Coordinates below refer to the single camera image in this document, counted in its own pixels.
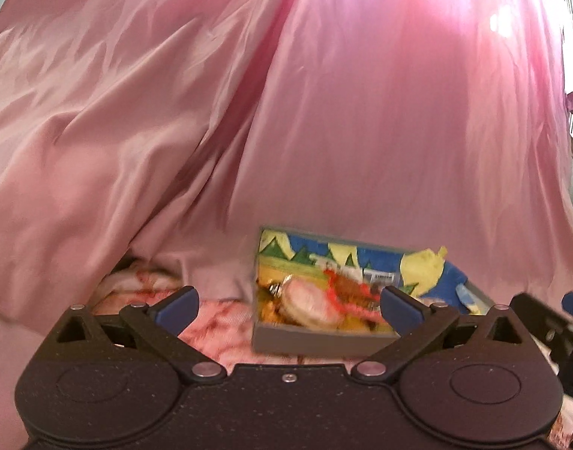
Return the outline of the pink round cake packet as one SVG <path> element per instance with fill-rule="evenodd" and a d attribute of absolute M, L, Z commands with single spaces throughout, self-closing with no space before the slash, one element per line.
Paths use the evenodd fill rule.
<path fill-rule="evenodd" d="M 305 278 L 285 278 L 279 300 L 280 312 L 302 327 L 334 330 L 344 321 L 344 315 L 332 305 L 325 291 Z"/>

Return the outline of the grey cardboard snack box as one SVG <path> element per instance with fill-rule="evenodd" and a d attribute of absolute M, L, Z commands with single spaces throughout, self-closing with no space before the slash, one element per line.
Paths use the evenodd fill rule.
<path fill-rule="evenodd" d="M 398 337 L 381 314 L 394 287 L 429 306 L 484 314 L 492 300 L 446 248 L 401 251 L 264 226 L 255 258 L 252 345 L 263 354 L 360 358 Z"/>

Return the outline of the pink satin sheet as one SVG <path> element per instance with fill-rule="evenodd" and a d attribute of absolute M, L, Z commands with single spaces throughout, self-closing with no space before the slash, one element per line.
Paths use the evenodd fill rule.
<path fill-rule="evenodd" d="M 246 298 L 258 231 L 573 288 L 560 0 L 6 0 L 0 315 L 132 255 Z"/>

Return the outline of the gold foil snack packet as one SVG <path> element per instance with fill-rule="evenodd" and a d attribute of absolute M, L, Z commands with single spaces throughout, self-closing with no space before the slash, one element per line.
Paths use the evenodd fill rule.
<path fill-rule="evenodd" d="M 289 324 L 290 318 L 281 303 L 282 282 L 280 280 L 260 281 L 257 279 L 258 315 L 263 323 Z"/>

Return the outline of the red dried tofu packet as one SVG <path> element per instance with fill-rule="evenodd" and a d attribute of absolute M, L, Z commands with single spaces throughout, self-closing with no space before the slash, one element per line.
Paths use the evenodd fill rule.
<path fill-rule="evenodd" d="M 380 297 L 372 293 L 369 285 L 330 269 L 326 269 L 324 275 L 327 278 L 326 297 L 339 313 L 373 323 L 383 321 Z"/>

